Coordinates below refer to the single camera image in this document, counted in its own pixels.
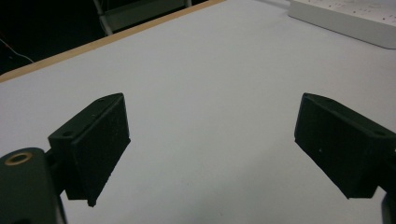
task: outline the white power strip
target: white power strip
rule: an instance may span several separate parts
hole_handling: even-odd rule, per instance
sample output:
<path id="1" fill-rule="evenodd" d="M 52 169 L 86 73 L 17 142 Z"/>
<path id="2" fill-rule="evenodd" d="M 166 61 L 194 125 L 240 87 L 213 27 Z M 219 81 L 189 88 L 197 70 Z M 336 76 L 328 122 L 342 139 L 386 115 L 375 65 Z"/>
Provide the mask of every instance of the white power strip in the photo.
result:
<path id="1" fill-rule="evenodd" d="M 361 0 L 290 0 L 289 16 L 396 49 L 396 7 Z"/>

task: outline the wooden table edge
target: wooden table edge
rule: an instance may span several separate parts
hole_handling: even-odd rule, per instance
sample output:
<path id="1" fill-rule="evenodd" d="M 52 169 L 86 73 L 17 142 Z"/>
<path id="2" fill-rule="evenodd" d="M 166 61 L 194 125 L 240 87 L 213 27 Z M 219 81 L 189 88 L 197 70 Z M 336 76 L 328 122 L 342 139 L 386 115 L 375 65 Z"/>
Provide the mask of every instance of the wooden table edge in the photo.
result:
<path id="1" fill-rule="evenodd" d="M 123 39 L 124 37 L 127 37 L 129 35 L 134 35 L 136 33 L 142 32 L 144 30 L 147 30 L 147 29 L 149 29 L 151 27 L 154 27 L 154 26 L 159 25 L 161 23 L 164 23 L 166 21 L 170 21 L 170 20 L 176 19 L 178 17 L 190 14 L 190 13 L 192 13 L 194 11 L 200 10 L 202 8 L 205 8 L 205 7 L 213 6 L 213 5 L 215 5 L 217 3 L 220 3 L 220 2 L 223 2 L 223 1 L 225 1 L 225 0 L 208 0 L 206 2 L 203 2 L 201 4 L 195 5 L 193 7 L 188 7 L 188 8 L 182 9 L 180 11 L 174 12 L 172 14 L 160 17 L 160 18 L 158 18 L 156 20 L 148 21 L 146 23 L 137 25 L 135 27 L 132 27 L 132 28 L 127 29 L 125 31 L 116 33 L 114 35 L 106 36 L 104 38 L 95 40 L 95 41 L 93 41 L 91 43 L 82 45 L 82 46 L 77 47 L 75 49 L 70 49 L 68 51 L 65 51 L 63 53 L 54 55 L 54 56 L 49 57 L 47 59 L 38 61 L 36 63 L 31 63 L 31 64 L 28 64 L 28 65 L 25 65 L 24 67 L 17 68 L 15 70 L 6 72 L 3 75 L 1 75 L 0 76 L 0 83 L 5 82 L 7 80 L 10 80 L 12 78 L 16 78 L 16 77 L 20 77 L 20 76 L 26 75 L 28 73 L 34 72 L 34 71 L 36 71 L 38 69 L 50 66 L 52 64 L 62 62 L 62 61 L 67 60 L 69 58 L 73 58 L 73 57 L 75 57 L 75 56 L 77 56 L 79 54 L 85 53 L 85 52 L 93 50 L 93 49 L 100 48 L 100 47 L 102 47 L 104 45 L 107 45 L 107 44 L 110 44 L 110 43 L 115 42 L 117 40 Z"/>

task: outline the white table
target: white table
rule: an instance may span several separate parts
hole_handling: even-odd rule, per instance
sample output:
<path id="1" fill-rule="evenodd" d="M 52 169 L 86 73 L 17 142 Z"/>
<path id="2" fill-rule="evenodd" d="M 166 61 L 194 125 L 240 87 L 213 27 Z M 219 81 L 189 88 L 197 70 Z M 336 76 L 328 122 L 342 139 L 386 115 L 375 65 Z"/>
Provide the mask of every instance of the white table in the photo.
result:
<path id="1" fill-rule="evenodd" d="M 384 191 L 347 200 L 294 143 L 304 92 L 396 132 L 396 51 L 228 0 L 0 84 L 0 153 L 123 92 L 132 143 L 77 223 L 381 223 Z"/>

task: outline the dark floor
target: dark floor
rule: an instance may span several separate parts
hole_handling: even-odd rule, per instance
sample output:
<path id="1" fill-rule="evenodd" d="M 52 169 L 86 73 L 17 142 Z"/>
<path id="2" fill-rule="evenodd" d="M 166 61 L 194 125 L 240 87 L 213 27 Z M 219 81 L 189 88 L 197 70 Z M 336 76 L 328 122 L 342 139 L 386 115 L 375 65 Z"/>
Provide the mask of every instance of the dark floor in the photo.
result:
<path id="1" fill-rule="evenodd" d="M 133 1 L 103 0 L 103 8 Z M 35 62 L 105 36 L 92 0 L 1 1 L 0 10 L 0 38 Z M 29 63 L 0 42 L 0 75 Z"/>

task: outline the power strip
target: power strip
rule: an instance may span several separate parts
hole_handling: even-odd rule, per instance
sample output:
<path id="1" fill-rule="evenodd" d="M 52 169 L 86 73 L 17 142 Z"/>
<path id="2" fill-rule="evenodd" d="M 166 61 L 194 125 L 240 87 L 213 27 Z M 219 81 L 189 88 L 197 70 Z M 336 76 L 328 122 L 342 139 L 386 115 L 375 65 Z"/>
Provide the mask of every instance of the power strip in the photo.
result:
<path id="1" fill-rule="evenodd" d="M 396 49 L 396 7 L 361 0 L 290 0 L 289 16 Z"/>

